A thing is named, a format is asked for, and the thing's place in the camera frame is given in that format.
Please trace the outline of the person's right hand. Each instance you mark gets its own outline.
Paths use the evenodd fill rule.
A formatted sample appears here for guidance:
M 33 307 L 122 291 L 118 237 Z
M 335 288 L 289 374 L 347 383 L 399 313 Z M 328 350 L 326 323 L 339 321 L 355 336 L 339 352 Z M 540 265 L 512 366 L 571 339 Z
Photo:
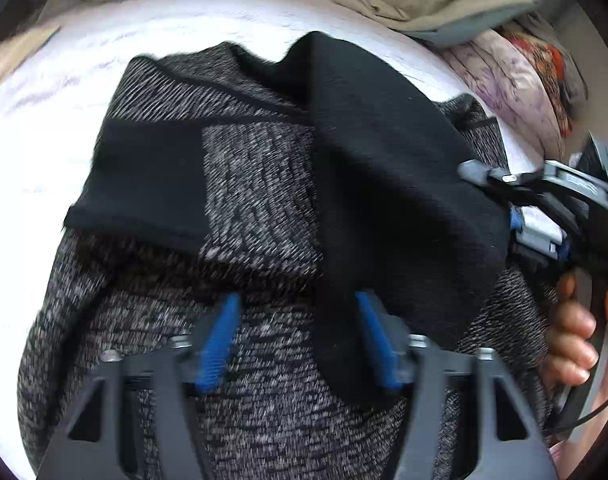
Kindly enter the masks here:
M 552 310 L 551 324 L 546 331 L 548 354 L 541 367 L 546 388 L 558 384 L 579 386 L 586 382 L 592 368 L 598 364 L 598 352 L 589 342 L 596 320 L 589 310 L 576 299 L 576 280 L 573 273 L 565 274 L 558 282 L 558 304 Z M 608 322 L 608 291 L 605 296 L 605 313 Z M 608 399 L 608 361 L 601 390 L 594 405 L 598 408 Z M 589 452 L 592 444 L 608 421 L 608 407 L 582 426 L 581 439 L 576 443 L 564 442 L 556 452 L 558 476 L 568 478 Z

